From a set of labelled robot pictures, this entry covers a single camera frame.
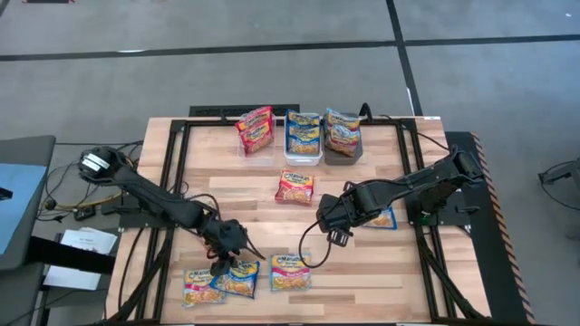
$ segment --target floor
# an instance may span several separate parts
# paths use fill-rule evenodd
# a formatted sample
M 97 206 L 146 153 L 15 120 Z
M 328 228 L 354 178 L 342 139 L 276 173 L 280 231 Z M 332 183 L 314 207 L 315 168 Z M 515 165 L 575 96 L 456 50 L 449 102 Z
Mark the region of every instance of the floor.
M 538 172 L 579 155 L 580 1 L 389 0 L 401 34 L 382 0 L 4 3 L 0 139 L 53 134 L 60 142 L 133 141 L 143 138 L 148 118 L 184 116 L 189 105 L 292 102 L 322 112 L 355 111 L 366 101 L 375 113 L 441 116 L 446 129 L 476 131 L 481 138 L 536 321 L 580 323 L 580 243 L 566 237 L 580 232 L 580 215 L 551 201 L 537 181 Z M 560 39 L 572 41 L 535 42 L 568 34 L 575 37 Z M 447 41 L 429 42 L 441 39 Z M 422 41 L 411 46 L 413 40 Z M 369 47 L 374 41 L 383 46 Z M 395 41 L 409 46 L 391 46 Z M 94 55 L 329 42 L 367 47 Z M 77 60 L 26 56 L 48 53 L 89 54 Z M 83 149 L 57 146 L 53 167 Z M 580 206 L 567 181 L 549 190 Z M 70 176 L 57 198 L 79 200 L 81 189 Z M 67 219 L 37 223 L 34 232 L 52 237 L 66 228 L 116 223 L 114 216 Z M 101 316 L 102 302 L 93 302 L 53 310 L 50 324 Z

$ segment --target yellow cable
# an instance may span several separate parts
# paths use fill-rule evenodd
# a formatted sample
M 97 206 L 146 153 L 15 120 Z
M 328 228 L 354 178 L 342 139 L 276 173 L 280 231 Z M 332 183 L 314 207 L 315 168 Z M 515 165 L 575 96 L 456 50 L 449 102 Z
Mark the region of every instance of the yellow cable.
M 127 159 L 127 163 L 129 164 L 129 166 L 131 166 L 133 168 L 134 167 L 133 161 L 130 158 L 126 158 L 126 159 Z M 119 193 L 119 194 L 115 194 L 115 195 L 106 197 L 106 198 L 101 199 L 101 200 L 93 201 L 91 203 L 82 203 L 82 204 L 79 204 L 79 205 L 58 204 L 56 206 L 56 208 L 73 209 L 73 208 L 82 208 L 82 207 L 88 207 L 88 206 L 95 206 L 95 205 L 100 205 L 100 204 L 106 203 L 108 201 L 111 201 L 111 200 L 113 200 L 113 199 L 115 199 L 117 197 L 120 197 L 121 195 L 122 195 L 122 193 Z

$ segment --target white paper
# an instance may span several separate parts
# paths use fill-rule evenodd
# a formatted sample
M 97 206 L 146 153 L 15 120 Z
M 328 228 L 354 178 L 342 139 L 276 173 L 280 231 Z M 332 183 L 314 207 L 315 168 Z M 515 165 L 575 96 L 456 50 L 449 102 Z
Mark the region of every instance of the white paper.
M 94 251 L 99 254 L 109 254 L 116 241 L 116 235 L 84 227 L 79 231 L 66 230 L 61 244 Z M 51 266 L 44 279 L 44 285 L 96 290 L 100 278 L 101 275 L 98 273 Z

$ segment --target snack bag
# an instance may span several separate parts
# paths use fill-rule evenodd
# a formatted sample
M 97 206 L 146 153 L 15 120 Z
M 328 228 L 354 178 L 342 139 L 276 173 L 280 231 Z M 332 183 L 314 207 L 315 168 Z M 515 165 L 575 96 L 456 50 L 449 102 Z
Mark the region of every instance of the snack bag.
M 392 207 L 389 206 L 389 208 L 383 210 L 379 216 L 363 224 L 362 226 L 396 230 L 397 220 L 395 220 L 395 214 L 392 212 Z
M 272 121 L 263 120 L 251 129 L 240 132 L 239 137 L 242 139 L 246 154 L 254 153 L 274 140 Z
M 361 132 L 359 130 L 351 131 L 345 126 L 334 125 L 326 135 L 324 144 L 327 148 L 334 149 L 352 158 L 356 153 L 360 140 Z
M 310 254 L 303 255 L 307 264 Z M 270 290 L 307 290 L 312 286 L 310 268 L 297 254 L 273 254 L 270 257 Z
M 280 186 L 274 199 L 281 203 L 295 202 L 310 205 L 313 192 L 314 177 L 301 176 L 291 171 L 282 171 Z
M 216 276 L 209 286 L 216 290 L 254 299 L 260 262 L 238 262 L 227 274 Z
M 360 123 L 358 118 L 347 117 L 331 108 L 326 108 L 326 124 L 328 129 L 333 126 L 344 126 L 348 130 L 355 131 L 359 129 Z
M 189 308 L 200 303 L 222 303 L 226 299 L 226 293 L 211 289 L 209 283 L 212 279 L 209 270 L 185 271 L 183 307 Z
M 300 114 L 293 110 L 288 110 L 287 114 L 289 124 L 293 124 L 302 128 L 312 128 L 320 125 L 319 117 L 307 117 L 304 114 Z
M 272 115 L 272 107 L 261 107 L 250 111 L 242 120 L 236 122 L 237 131 L 252 129 L 254 126 L 260 124 L 265 120 L 272 122 L 274 116 Z
M 320 126 L 288 128 L 288 152 L 317 155 L 320 151 Z

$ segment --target wooden tabletop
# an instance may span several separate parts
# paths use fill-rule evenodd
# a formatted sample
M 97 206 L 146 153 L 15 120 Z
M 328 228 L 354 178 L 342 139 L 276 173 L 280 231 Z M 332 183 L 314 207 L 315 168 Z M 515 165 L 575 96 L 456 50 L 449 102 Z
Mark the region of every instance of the wooden tabletop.
M 141 152 L 139 173 L 159 183 L 171 118 L 149 122 Z M 446 143 L 441 120 L 417 119 L 419 132 Z M 288 167 L 283 155 L 282 128 L 275 137 L 274 164 L 269 167 L 248 165 L 237 155 L 238 136 L 234 127 L 194 127 L 186 162 L 184 180 L 188 193 L 208 192 L 220 204 L 224 219 L 237 219 L 247 228 L 250 238 L 266 257 L 270 254 L 297 253 L 298 240 L 315 220 L 322 194 L 338 196 L 345 181 L 370 178 L 397 178 L 403 174 L 401 155 L 394 127 L 363 126 L 364 153 L 354 166 Z M 410 160 L 411 138 L 407 137 Z M 180 138 L 173 157 L 175 176 Z M 420 138 L 425 165 L 447 155 L 427 139 Z M 311 206 L 280 205 L 274 200 L 283 169 L 311 175 L 314 196 Z M 256 299 L 235 295 L 226 304 L 181 306 L 183 271 L 209 268 L 210 261 L 198 239 L 183 230 L 175 234 L 169 265 L 169 279 L 161 317 L 162 323 L 233 322 L 388 322 L 429 321 L 419 254 L 413 228 L 407 222 L 404 204 L 393 203 L 399 229 L 380 230 L 358 227 L 345 248 L 334 246 L 326 264 L 313 269 L 312 288 L 304 292 L 270 292 L 267 261 L 262 262 Z M 489 308 L 471 239 L 455 226 L 440 226 L 442 246 L 449 276 L 472 305 L 485 315 Z M 137 230 L 126 230 L 121 237 L 117 262 L 107 297 L 107 312 L 117 311 L 121 275 Z M 129 265 L 122 300 L 138 284 L 143 272 L 150 230 L 141 236 Z M 164 238 L 161 233 L 159 242 Z M 304 250 L 319 262 L 327 247 L 325 235 L 316 227 L 304 240 Z M 256 260 L 244 252 L 241 259 Z M 440 283 L 433 274 L 440 315 L 445 315 Z M 153 310 L 157 278 L 153 280 L 145 316 Z

